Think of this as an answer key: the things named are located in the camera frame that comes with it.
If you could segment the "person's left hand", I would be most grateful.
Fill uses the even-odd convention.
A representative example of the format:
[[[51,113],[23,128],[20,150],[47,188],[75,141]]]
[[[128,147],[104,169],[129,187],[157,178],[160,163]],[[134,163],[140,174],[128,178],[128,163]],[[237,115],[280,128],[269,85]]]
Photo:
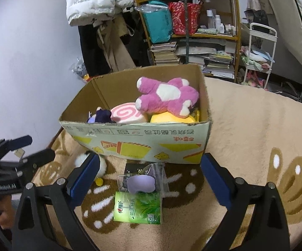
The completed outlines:
[[[12,196],[0,196],[0,228],[12,229],[15,222],[15,209],[12,206]]]

